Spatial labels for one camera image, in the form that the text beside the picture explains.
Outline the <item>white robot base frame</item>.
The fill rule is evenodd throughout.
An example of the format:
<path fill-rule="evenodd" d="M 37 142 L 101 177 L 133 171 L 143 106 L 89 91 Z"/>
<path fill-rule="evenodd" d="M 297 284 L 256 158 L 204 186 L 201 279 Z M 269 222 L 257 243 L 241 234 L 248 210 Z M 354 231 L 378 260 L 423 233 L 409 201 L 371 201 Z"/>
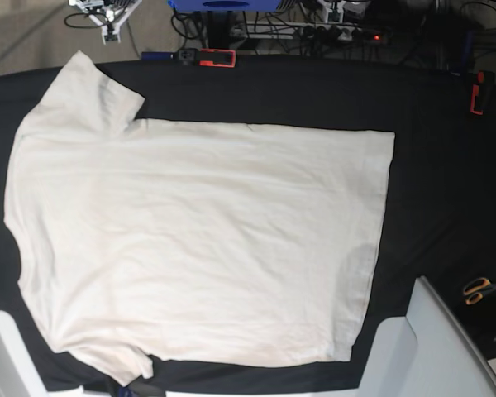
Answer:
<path fill-rule="evenodd" d="M 0 311 L 0 396 L 47 396 L 12 316 Z M 496 374 L 429 281 L 377 328 L 358 388 L 339 396 L 496 396 Z"/>

